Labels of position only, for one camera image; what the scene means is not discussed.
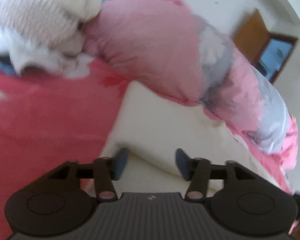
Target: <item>wooden door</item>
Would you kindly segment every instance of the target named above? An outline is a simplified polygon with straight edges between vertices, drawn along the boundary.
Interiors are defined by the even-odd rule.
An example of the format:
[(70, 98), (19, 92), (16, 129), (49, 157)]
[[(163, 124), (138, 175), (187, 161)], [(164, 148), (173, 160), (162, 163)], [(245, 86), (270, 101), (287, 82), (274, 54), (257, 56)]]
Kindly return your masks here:
[(251, 18), (234, 37), (234, 44), (245, 55), (251, 65), (255, 66), (270, 40), (265, 23), (256, 9)]

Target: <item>white logo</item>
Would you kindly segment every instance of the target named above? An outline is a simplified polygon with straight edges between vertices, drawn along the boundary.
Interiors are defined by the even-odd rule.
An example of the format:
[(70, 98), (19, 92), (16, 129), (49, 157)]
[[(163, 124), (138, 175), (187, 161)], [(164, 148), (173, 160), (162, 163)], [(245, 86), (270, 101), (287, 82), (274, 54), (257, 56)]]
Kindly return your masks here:
[(151, 201), (152, 201), (152, 200), (155, 200), (156, 198), (157, 198), (157, 197), (154, 196), (154, 195), (151, 195), (151, 197), (148, 197), (148, 199), (151, 200)]

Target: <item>wall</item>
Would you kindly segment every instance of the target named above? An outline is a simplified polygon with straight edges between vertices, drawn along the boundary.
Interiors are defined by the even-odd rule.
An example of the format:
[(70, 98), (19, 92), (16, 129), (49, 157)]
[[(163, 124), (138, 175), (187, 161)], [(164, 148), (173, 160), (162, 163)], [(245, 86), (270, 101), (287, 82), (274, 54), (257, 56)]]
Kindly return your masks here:
[(288, 172), (288, 177), (294, 188), (300, 190), (300, 27), (279, 22), (274, 27), (274, 31), (299, 37), (299, 43), (274, 86), (285, 100), (289, 112), (297, 118), (299, 129), (298, 162), (296, 168)]
[(271, 0), (187, 0), (194, 13), (206, 18), (221, 32), (230, 36), (258, 8), (268, 29), (280, 18)]

